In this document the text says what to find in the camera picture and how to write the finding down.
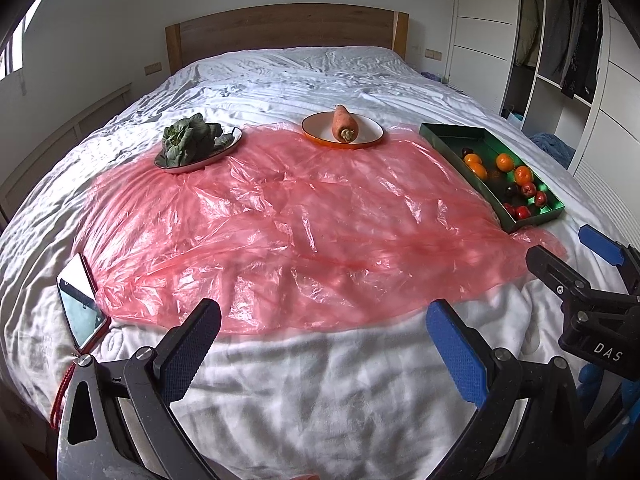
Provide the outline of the red apple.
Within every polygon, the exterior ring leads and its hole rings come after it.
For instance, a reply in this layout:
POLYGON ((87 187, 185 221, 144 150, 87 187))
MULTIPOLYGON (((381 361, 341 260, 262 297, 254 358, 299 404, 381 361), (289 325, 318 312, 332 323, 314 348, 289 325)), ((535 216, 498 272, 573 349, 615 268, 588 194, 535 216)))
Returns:
POLYGON ((503 208, 506 210, 508 214, 510 214, 511 217, 513 218, 516 217, 516 210, 511 204, 504 203, 503 208))

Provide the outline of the green tray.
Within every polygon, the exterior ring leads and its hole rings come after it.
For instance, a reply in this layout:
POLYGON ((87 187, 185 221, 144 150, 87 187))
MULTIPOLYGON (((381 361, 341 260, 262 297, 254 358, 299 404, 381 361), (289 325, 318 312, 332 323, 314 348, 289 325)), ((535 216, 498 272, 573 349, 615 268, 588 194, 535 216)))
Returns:
POLYGON ((552 220, 561 217, 564 212, 564 204, 562 200, 556 197, 549 188, 549 185, 541 180, 540 177, 534 175, 533 184, 536 185, 537 191, 547 194, 548 206, 544 209, 537 209, 532 206, 534 198, 526 198, 522 192, 521 195, 514 200, 508 202, 504 199, 504 188, 511 182, 514 182, 513 171, 505 174, 497 169, 495 160, 501 153, 509 154, 514 160, 515 168, 518 166, 527 166, 533 171, 533 168, 523 162, 518 154, 507 148, 496 136, 488 130, 480 127, 453 126, 441 124, 423 124, 419 130, 420 136, 427 140, 431 146, 442 155, 451 166, 462 177, 465 178, 479 192, 488 204, 495 211, 503 231, 511 234, 528 226, 541 226, 552 220), (480 180, 475 174, 469 170, 469 166, 464 162, 461 156, 462 148, 472 148, 474 153, 480 156, 482 165, 488 172, 487 181, 480 180), (503 204, 511 204, 515 209, 518 206, 527 206, 532 212, 532 216, 525 220, 513 218, 503 208, 503 204))

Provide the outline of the white wardrobe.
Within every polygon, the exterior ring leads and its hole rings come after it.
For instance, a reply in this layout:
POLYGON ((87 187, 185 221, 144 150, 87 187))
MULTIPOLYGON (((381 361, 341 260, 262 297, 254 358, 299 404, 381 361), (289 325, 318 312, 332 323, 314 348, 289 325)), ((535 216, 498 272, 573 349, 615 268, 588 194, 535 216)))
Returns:
POLYGON ((638 244, 639 47, 612 2, 454 0, 445 78, 574 148, 568 171, 638 244))

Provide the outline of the orange rimmed white plate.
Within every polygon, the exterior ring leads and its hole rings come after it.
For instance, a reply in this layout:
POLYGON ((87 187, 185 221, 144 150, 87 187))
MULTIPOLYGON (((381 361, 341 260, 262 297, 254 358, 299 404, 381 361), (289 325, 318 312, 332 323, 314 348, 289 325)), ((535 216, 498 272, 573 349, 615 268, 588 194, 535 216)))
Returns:
POLYGON ((307 116, 302 121, 304 135, 326 148, 370 148, 384 140, 385 132, 380 124, 361 114, 320 112, 307 116))

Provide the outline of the orange in tray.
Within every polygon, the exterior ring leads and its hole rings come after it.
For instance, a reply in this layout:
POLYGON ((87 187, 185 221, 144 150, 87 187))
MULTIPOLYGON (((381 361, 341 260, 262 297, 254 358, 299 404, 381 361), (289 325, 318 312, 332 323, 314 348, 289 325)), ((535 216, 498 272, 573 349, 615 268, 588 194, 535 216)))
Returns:
POLYGON ((507 174, 515 168, 514 160, 509 154, 501 153, 496 157, 495 164, 498 170, 507 174))
POLYGON ((470 166, 470 165, 481 165, 483 163, 482 159, 480 158, 480 156, 478 156, 475 153, 470 153, 464 156, 464 162, 470 166))

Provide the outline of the pink plastic sheet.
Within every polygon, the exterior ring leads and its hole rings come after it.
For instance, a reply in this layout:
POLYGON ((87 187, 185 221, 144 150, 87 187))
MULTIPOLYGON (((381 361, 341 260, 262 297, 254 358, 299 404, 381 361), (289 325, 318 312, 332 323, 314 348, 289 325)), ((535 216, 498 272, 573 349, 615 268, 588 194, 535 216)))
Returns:
POLYGON ((260 126, 231 155, 168 174, 152 153, 92 182, 74 246, 100 307, 171 327, 216 300, 227 334, 349 330, 525 281, 548 231, 504 232, 418 134, 332 150, 260 126))

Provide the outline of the large orange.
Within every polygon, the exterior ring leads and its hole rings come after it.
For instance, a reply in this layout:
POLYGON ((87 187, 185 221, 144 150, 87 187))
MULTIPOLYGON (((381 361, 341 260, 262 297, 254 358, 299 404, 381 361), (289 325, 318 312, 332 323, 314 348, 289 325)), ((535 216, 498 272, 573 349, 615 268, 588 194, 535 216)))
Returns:
POLYGON ((518 166, 513 171, 514 182, 518 186, 524 186, 534 182, 533 171, 527 166, 518 166))

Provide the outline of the red tomato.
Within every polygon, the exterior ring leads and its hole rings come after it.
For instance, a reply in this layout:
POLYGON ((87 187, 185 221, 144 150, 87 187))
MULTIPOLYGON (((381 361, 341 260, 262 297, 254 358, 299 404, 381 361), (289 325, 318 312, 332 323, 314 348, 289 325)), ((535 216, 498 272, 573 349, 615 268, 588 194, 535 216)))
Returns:
POLYGON ((521 192, 526 198, 534 197, 537 193, 536 185, 533 182, 527 182, 521 186, 521 192))

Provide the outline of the carrot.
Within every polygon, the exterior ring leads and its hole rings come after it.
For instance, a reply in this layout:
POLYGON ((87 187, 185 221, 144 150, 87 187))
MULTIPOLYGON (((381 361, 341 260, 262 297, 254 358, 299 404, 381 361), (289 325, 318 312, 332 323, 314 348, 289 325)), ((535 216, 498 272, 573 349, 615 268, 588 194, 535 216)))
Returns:
POLYGON ((356 119, 343 105, 335 107, 331 131, 334 139, 340 143, 349 144, 358 138, 359 127, 356 119))

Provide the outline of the small orange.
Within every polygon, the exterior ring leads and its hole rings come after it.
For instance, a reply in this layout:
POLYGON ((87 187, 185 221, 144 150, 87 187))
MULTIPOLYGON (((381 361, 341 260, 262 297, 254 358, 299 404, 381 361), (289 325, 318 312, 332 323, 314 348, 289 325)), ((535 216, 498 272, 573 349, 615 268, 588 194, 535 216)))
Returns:
POLYGON ((475 174, 480 180, 487 181, 488 172, 482 164, 473 162, 472 164, 469 164, 469 170, 471 170, 472 173, 475 174))

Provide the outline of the smartphone red case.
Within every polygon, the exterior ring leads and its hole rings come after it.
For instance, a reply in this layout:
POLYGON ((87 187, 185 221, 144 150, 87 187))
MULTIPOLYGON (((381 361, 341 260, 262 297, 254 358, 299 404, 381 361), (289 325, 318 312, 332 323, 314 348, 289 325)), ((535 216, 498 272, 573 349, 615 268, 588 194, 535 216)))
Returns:
POLYGON ((75 347, 89 353, 110 328, 111 319, 96 302, 96 283, 86 258, 73 255, 56 278, 66 323, 75 347))

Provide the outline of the wooden headboard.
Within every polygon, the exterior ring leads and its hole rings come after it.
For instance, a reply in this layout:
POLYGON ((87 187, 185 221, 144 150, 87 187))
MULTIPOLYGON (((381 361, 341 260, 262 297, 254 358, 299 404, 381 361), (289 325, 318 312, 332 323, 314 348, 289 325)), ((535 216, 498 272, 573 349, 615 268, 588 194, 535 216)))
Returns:
POLYGON ((381 47, 407 55, 409 15, 341 3, 279 3, 194 18, 165 28, 169 70, 256 49, 381 47))

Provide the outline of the window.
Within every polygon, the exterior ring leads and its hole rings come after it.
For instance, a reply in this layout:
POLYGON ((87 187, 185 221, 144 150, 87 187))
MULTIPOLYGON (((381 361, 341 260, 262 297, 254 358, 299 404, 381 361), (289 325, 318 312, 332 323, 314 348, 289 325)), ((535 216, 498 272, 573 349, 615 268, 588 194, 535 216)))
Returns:
POLYGON ((27 10, 24 18, 18 22, 6 46, 1 51, 0 78, 4 79, 24 66, 24 36, 34 18, 42 0, 35 0, 27 10))

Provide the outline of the blue towel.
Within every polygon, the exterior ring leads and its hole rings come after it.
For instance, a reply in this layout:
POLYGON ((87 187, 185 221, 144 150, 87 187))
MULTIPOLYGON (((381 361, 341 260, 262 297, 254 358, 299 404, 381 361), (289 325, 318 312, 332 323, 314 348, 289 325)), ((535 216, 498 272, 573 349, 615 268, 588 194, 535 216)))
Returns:
POLYGON ((570 168, 570 163, 576 150, 552 133, 538 132, 530 137, 533 144, 551 156, 564 169, 570 168))

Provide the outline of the hanging clothes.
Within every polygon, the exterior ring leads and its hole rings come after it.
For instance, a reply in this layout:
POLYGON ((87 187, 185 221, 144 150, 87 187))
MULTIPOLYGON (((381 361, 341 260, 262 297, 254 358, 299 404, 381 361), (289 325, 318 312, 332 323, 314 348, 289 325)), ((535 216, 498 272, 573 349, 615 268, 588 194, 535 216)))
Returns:
POLYGON ((522 0, 515 64, 537 67, 569 98, 592 102, 601 38, 600 0, 522 0))

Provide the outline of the grey plate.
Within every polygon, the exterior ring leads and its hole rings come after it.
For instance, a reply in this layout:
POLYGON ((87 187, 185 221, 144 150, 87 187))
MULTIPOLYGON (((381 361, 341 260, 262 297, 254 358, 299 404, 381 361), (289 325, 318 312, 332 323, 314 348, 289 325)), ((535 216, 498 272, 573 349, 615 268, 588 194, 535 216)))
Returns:
POLYGON ((243 131, 218 122, 165 129, 154 165, 168 174, 186 174, 224 158, 239 146, 243 131))

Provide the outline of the small red fruit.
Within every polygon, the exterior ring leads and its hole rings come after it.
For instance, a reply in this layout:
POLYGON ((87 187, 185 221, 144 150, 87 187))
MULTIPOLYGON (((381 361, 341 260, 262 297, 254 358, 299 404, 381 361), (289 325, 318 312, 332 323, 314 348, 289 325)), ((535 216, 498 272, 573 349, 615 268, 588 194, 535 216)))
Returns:
POLYGON ((527 206, 518 206, 518 208, 515 209, 515 214, 518 220, 525 220, 532 216, 532 212, 527 206))

